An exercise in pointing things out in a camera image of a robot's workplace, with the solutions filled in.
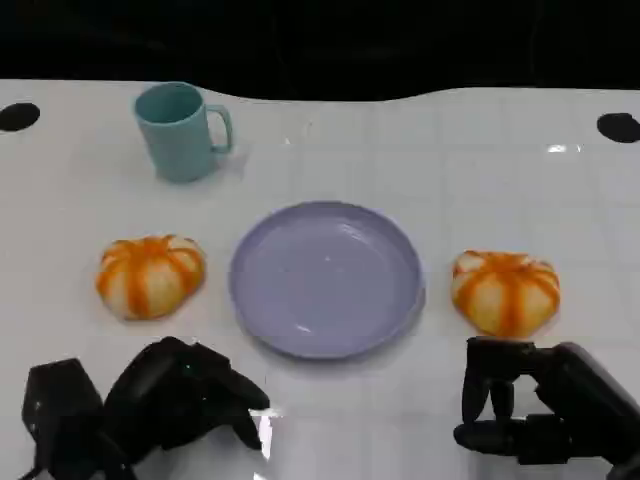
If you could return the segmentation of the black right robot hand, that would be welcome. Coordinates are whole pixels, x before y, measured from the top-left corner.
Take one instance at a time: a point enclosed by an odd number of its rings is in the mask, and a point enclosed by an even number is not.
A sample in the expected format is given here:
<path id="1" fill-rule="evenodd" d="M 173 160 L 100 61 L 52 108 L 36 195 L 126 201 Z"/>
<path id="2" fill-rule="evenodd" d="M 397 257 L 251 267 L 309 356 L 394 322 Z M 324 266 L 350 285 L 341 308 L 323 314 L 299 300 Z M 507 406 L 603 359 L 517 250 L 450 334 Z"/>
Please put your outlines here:
<path id="1" fill-rule="evenodd" d="M 514 417 L 514 383 L 536 381 L 546 414 Z M 584 348 L 562 342 L 473 337 L 467 341 L 462 422 L 456 443 L 481 454 L 514 457 L 521 465 L 602 458 L 610 479 L 639 476 L 639 405 Z"/>

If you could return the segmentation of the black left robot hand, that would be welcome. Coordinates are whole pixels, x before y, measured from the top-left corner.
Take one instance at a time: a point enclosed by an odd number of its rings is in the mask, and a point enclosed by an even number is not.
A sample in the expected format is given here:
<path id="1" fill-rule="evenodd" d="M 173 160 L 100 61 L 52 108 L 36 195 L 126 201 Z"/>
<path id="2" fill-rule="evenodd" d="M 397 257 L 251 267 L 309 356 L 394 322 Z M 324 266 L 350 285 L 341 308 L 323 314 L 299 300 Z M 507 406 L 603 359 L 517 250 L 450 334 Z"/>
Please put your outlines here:
<path id="1" fill-rule="evenodd" d="M 129 363 L 105 400 L 106 435 L 137 464 L 160 448 L 190 444 L 229 426 L 249 449 L 262 442 L 250 412 L 270 407 L 267 394 L 224 355 L 165 337 Z"/>

